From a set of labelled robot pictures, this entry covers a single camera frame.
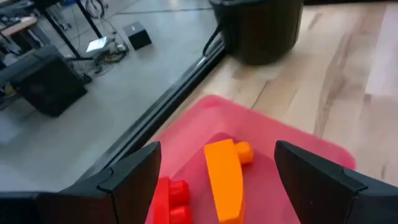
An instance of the gray floor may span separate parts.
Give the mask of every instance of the gray floor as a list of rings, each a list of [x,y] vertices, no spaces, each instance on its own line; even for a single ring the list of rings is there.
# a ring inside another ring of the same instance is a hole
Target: gray floor
[[[63,189],[79,178],[192,63],[216,27],[212,11],[137,13],[209,7],[207,0],[108,0],[107,20],[122,28],[134,21],[153,44],[131,53],[87,86],[89,93],[59,118],[42,116],[19,101],[0,111],[0,190]],[[73,18],[75,11],[78,32]],[[76,6],[64,10],[73,25],[66,32],[84,52],[94,32]],[[96,21],[102,32],[109,25]],[[68,55],[48,22],[40,26]]]

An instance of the black bin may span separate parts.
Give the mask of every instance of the black bin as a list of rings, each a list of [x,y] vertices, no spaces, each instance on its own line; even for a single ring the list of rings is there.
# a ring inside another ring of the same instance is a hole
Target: black bin
[[[302,0],[210,0],[227,53],[242,63],[275,62],[296,43]]]

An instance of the table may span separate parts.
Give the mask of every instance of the table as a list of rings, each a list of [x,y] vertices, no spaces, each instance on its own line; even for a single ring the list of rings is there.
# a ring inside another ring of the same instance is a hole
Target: table
[[[32,17],[32,16],[23,17],[23,18],[21,18],[21,22],[2,30],[1,33],[7,37],[7,36],[10,36],[12,34],[19,32],[21,30],[26,29],[26,28],[30,27],[31,25],[36,24],[36,22],[37,22],[36,17]]]
[[[294,49],[245,66],[226,57],[152,137],[219,95],[345,147],[358,171],[398,186],[398,3],[306,7]]]

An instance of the red plastic tray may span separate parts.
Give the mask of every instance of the red plastic tray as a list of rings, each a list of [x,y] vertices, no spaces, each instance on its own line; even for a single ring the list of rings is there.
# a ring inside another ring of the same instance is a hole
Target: red plastic tray
[[[274,162],[276,140],[291,142],[347,168],[355,168],[353,157],[339,146],[231,101],[206,96],[157,138],[162,145],[160,176],[188,183],[196,224],[218,223],[203,146],[228,138],[247,141],[254,149],[253,164],[243,169],[248,224],[300,223]],[[150,209],[146,224],[152,224],[152,216]]]

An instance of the black stand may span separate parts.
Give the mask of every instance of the black stand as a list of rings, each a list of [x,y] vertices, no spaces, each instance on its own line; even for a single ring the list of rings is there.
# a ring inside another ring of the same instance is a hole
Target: black stand
[[[95,26],[93,20],[90,18],[90,15],[86,12],[86,9],[83,7],[81,4],[80,0],[76,1],[76,4],[80,8],[80,11],[83,13],[85,16],[86,20],[90,24],[91,28],[94,30],[95,34],[97,35],[98,38],[102,38],[103,36],[101,35],[100,31],[98,28]],[[92,57],[82,57],[79,52],[76,50],[76,48],[72,45],[72,43],[68,40],[68,37],[63,33],[61,28],[55,23],[55,21],[51,18],[51,16],[48,14],[46,8],[38,7],[37,8],[39,12],[50,22],[51,26],[55,29],[55,31],[58,33],[58,35],[62,38],[62,40],[66,43],[66,45],[69,47],[69,49],[72,51],[72,53],[75,55],[76,58],[71,58],[70,60],[92,60]]]

